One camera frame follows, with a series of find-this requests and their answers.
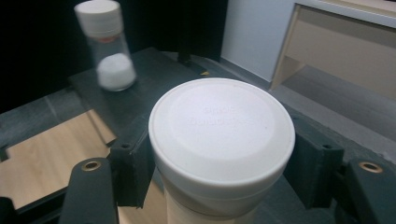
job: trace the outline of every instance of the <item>white lid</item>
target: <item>white lid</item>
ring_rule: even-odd
[[[79,25],[86,36],[104,38],[123,30],[120,4],[111,0],[92,0],[75,6]]]
[[[160,171],[172,181],[223,188],[279,175],[295,134],[289,113],[266,91],[204,78],[173,88],[157,102],[149,137]]]

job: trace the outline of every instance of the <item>vial cap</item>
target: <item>vial cap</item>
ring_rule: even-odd
[[[105,38],[123,30],[120,4],[112,0],[92,0],[75,6],[79,25],[84,35]]]
[[[160,171],[181,188],[188,179],[184,189],[199,186],[195,193],[202,194],[215,186],[271,185],[289,160],[295,133],[289,113],[268,92],[213,77],[166,93],[151,111],[149,137]]]

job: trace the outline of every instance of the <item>wooden surface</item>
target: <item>wooden surface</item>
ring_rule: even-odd
[[[283,70],[295,67],[284,60],[290,58],[396,99],[395,29],[309,7],[297,7],[297,13],[279,61]],[[285,76],[278,69],[273,87],[282,77],[290,74]]]
[[[94,111],[87,113],[10,147],[9,159],[0,163],[0,196],[11,198],[21,208],[66,187],[75,164],[106,157],[105,142],[115,135]],[[155,184],[148,190],[144,209],[122,207],[119,212],[120,223],[166,223],[165,200]]]

